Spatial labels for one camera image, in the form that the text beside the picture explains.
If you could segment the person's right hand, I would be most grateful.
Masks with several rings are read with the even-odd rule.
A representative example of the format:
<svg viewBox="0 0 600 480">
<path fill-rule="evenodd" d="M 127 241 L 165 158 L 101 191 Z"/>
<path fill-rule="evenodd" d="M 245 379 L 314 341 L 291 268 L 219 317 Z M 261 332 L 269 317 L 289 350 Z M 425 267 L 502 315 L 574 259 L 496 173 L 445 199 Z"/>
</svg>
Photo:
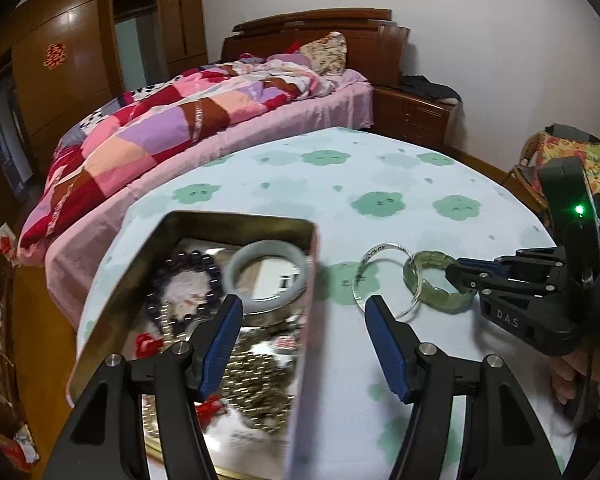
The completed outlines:
<svg viewBox="0 0 600 480">
<path fill-rule="evenodd" d="M 550 366 L 550 386 L 557 401 L 565 405 L 576 398 L 578 375 L 589 377 L 597 384 L 600 396 L 600 348 L 589 352 L 578 349 L 568 356 L 552 356 L 548 359 Z"/>
</svg>

